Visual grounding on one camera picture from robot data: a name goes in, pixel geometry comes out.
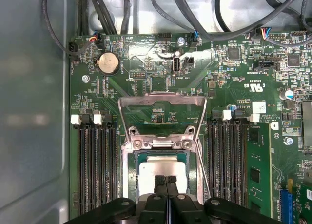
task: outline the chip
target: chip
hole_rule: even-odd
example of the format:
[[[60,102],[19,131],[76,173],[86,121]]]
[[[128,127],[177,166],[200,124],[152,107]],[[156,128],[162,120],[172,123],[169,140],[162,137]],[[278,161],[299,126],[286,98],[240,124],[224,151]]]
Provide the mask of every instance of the chip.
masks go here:
[[[260,183],[260,171],[251,168],[250,169],[250,179],[256,183]]]
[[[261,208],[259,205],[255,204],[254,202],[251,202],[250,209],[254,212],[260,213]]]
[[[288,55],[288,67],[298,67],[300,66],[300,56],[298,54]]]
[[[249,141],[259,143],[260,142],[260,135],[259,135],[259,129],[257,128],[249,128]]]
[[[209,87],[209,88],[216,88],[216,83],[215,83],[215,81],[208,81],[208,87]]]
[[[229,60],[240,60],[239,48],[229,48]]]

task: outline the black ram slot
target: black ram slot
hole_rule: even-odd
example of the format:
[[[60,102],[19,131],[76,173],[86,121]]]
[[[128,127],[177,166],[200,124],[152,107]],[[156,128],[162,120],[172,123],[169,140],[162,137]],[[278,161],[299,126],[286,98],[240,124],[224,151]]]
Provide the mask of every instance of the black ram slot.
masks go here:
[[[96,172],[96,130],[90,129],[90,210],[96,208],[96,180],[97,180],[97,172]]]
[[[78,215],[84,213],[84,130],[78,129]]]
[[[100,145],[100,197],[101,197],[101,204],[105,204],[106,200],[106,130],[101,129],[101,141]]]
[[[86,190],[86,205],[85,211],[89,212],[92,210],[91,199],[92,199],[92,163],[91,163],[91,146],[92,144],[92,133],[91,129],[85,130],[85,164],[86,164],[86,177],[85,177],[85,190]]]
[[[234,147],[233,147],[233,142],[234,142],[234,125],[230,125],[230,189],[231,189],[231,199],[230,201],[235,202],[235,165],[234,165]]]
[[[225,197],[224,195],[224,189],[225,189],[225,185],[224,185],[224,160],[223,160],[223,154],[224,154],[224,145],[223,145],[223,129],[225,128],[224,125],[219,125],[219,145],[218,145],[218,151],[219,151],[219,162],[218,162],[218,166],[219,166],[219,177],[220,177],[220,193],[219,193],[219,197],[223,198]]]
[[[117,139],[116,139],[116,129],[113,128],[111,129],[112,131],[112,144],[111,144],[111,152],[112,152],[112,184],[111,188],[113,189],[112,191],[112,199],[117,199],[118,194],[117,194]]]
[[[213,164],[213,126],[208,125],[208,138],[207,138],[207,164],[208,164],[208,176],[209,176],[209,188],[212,196],[215,195],[214,184],[214,164]]]
[[[112,158],[111,158],[111,130],[106,129],[106,140],[105,140],[105,195],[106,202],[110,202],[111,198],[111,166],[112,166]]]
[[[223,176],[224,198],[231,200],[230,194],[230,148],[229,148],[229,125],[223,126]]]
[[[246,189],[246,144],[247,144],[247,127],[246,125],[241,125],[241,155],[242,155],[242,160],[241,160],[241,191],[242,191],[242,205],[244,207],[247,207],[247,189]]]
[[[241,203],[241,155],[240,155],[240,147],[241,147],[241,131],[240,125],[234,126],[234,169],[236,171],[235,176],[235,203],[242,205]]]
[[[213,127],[213,155],[214,155],[214,194],[220,197],[220,167],[219,167],[219,126]]]

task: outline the white slot latch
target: white slot latch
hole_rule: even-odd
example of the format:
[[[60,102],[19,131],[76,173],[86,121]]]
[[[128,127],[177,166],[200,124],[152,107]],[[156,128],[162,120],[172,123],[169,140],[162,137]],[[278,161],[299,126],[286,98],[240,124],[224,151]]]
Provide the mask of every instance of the white slot latch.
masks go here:
[[[101,114],[94,114],[93,115],[93,123],[95,125],[102,125],[102,122],[103,122],[103,120],[102,120],[102,115]]]
[[[250,117],[247,117],[247,120],[250,122],[260,122],[260,114],[259,113],[252,113]]]
[[[232,118],[232,111],[229,109],[224,109],[222,112],[222,120],[227,121]]]
[[[81,119],[79,114],[72,114],[70,117],[70,123],[72,125],[80,125],[81,124]]]

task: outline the sticker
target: sticker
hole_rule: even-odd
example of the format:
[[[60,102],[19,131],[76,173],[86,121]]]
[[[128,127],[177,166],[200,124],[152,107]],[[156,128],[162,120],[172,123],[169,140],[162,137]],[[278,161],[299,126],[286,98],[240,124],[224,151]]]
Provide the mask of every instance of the sticker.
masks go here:
[[[307,198],[312,201],[312,191],[307,190]]]
[[[253,101],[253,113],[267,113],[265,101]]]
[[[278,122],[271,122],[270,127],[271,130],[279,130]]]

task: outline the screw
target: screw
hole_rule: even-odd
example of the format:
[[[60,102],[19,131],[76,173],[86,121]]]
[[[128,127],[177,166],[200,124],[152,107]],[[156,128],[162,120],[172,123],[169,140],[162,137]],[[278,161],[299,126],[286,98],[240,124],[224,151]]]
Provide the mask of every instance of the screw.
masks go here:
[[[184,195],[178,195],[177,198],[178,198],[179,200],[184,200],[184,199],[185,199],[185,196],[184,196]]]
[[[211,202],[213,205],[219,205],[219,204],[220,204],[220,202],[217,201],[217,200],[211,200],[210,202]]]
[[[142,148],[142,143],[141,143],[141,141],[140,141],[140,140],[135,140],[135,141],[133,142],[133,148],[134,148],[134,149],[141,149],[141,148]]]
[[[284,144],[285,145],[292,145],[293,144],[293,139],[291,137],[285,137],[284,138]]]
[[[88,83],[90,81],[89,75],[83,75],[81,79],[84,83]]]
[[[185,141],[183,142],[183,144],[182,144],[182,147],[183,147],[184,149],[190,149],[190,148],[192,147],[191,141],[185,140]]]
[[[183,37],[179,37],[176,42],[179,46],[183,46],[185,44],[185,39]]]

